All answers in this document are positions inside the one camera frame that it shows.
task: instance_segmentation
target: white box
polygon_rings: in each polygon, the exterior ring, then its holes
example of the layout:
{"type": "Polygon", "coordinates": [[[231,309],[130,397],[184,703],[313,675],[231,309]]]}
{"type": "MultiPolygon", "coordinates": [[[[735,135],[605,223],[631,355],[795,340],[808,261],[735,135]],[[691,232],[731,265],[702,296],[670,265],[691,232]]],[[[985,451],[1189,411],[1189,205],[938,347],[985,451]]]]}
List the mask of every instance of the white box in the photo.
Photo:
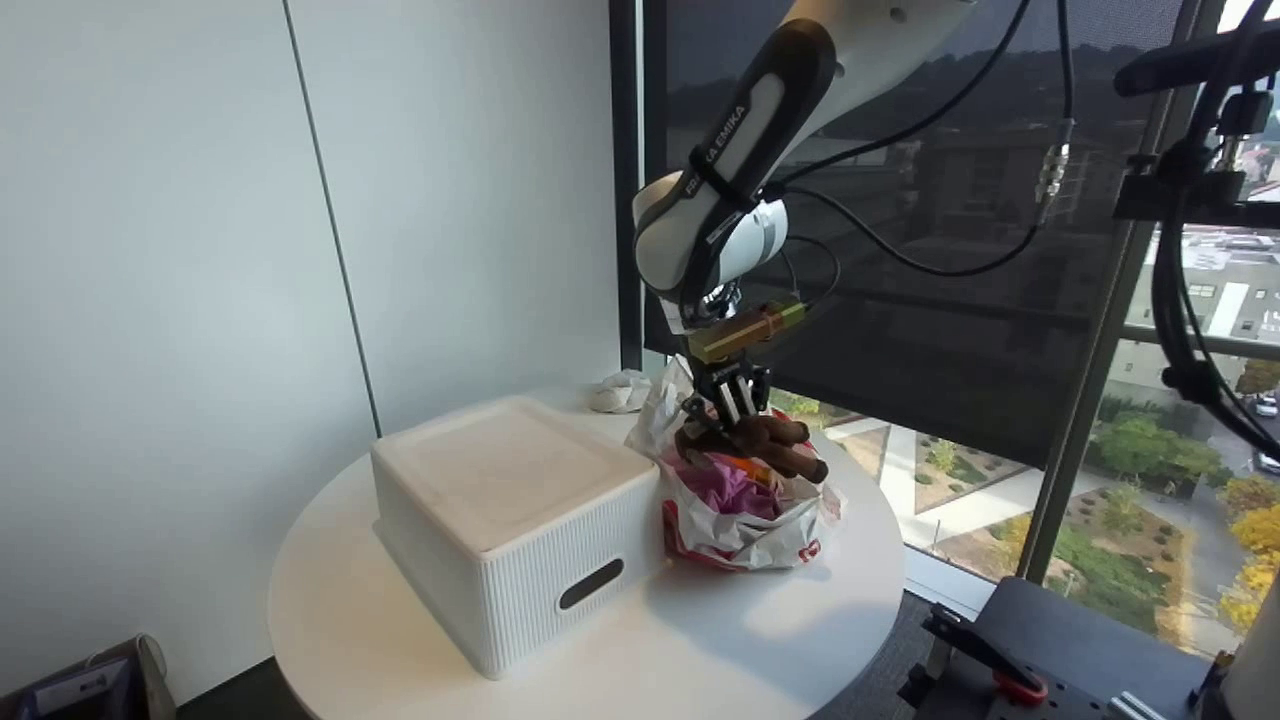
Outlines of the white box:
{"type": "Polygon", "coordinates": [[[500,675],[662,571],[662,470],[535,398],[373,449],[376,532],[459,651],[500,675]]]}

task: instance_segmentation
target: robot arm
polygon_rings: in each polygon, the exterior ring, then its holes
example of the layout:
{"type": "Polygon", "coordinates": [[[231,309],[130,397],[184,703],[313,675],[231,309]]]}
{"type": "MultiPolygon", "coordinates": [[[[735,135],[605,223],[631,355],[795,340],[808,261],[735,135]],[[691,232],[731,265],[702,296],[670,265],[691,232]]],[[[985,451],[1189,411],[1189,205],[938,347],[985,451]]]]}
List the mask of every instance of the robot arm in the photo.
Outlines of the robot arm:
{"type": "Polygon", "coordinates": [[[631,205],[640,281],[670,303],[675,337],[725,323],[735,310],[731,281],[786,248],[788,213],[763,200],[776,162],[803,135],[916,70],[971,4],[792,4],[687,168],[647,184],[631,205]]]}

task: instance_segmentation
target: plastic bag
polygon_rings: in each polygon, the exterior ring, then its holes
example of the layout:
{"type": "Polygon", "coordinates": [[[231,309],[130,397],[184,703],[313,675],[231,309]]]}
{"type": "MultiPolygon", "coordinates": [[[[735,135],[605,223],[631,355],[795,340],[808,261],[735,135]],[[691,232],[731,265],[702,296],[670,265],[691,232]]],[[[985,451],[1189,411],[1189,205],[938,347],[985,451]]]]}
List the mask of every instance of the plastic bag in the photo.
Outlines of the plastic bag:
{"type": "Polygon", "coordinates": [[[674,451],[665,458],[670,551],[711,567],[799,567],[820,557],[838,496],[827,483],[744,476],[719,451],[674,451]]]}
{"type": "Polygon", "coordinates": [[[674,355],[628,437],[628,449],[665,469],[670,551],[742,571],[812,562],[825,527],[840,517],[840,496],[827,483],[788,481],[763,458],[675,449],[687,397],[687,372],[674,355]]]}

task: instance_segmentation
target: round white table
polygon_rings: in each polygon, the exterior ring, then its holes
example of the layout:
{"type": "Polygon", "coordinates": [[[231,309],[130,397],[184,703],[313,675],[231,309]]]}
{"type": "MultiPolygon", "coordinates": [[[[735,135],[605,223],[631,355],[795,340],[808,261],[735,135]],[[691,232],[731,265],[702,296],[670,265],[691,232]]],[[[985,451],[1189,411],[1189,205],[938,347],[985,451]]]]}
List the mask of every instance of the round white table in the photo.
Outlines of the round white table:
{"type": "MultiPolygon", "coordinates": [[[[571,417],[626,439],[631,417],[571,417]]],[[[269,624],[283,680],[316,717],[812,717],[895,624],[902,527],[882,487],[831,451],[840,523],[795,571],[674,562],[506,680],[479,675],[373,532],[373,464],[343,469],[289,527],[269,624]]]]}

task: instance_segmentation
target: snack bag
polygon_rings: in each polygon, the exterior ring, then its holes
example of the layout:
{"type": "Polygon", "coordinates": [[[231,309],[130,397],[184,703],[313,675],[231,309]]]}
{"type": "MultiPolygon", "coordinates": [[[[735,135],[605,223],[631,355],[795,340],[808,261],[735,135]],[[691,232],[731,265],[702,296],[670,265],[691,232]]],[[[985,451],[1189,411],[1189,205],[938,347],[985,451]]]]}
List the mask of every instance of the snack bag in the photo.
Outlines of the snack bag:
{"type": "Polygon", "coordinates": [[[711,567],[799,567],[838,518],[827,483],[788,481],[763,458],[680,451],[665,458],[670,551],[711,567]]]}
{"type": "Polygon", "coordinates": [[[757,417],[757,445],[769,445],[760,426],[799,437],[771,449],[718,445],[698,433],[702,417],[687,411],[691,398],[687,369],[674,355],[628,437],[628,449],[665,469],[670,551],[711,567],[812,562],[825,527],[840,517],[840,496],[820,483],[825,464],[812,476],[817,451],[808,426],[786,417],[757,417]]]}

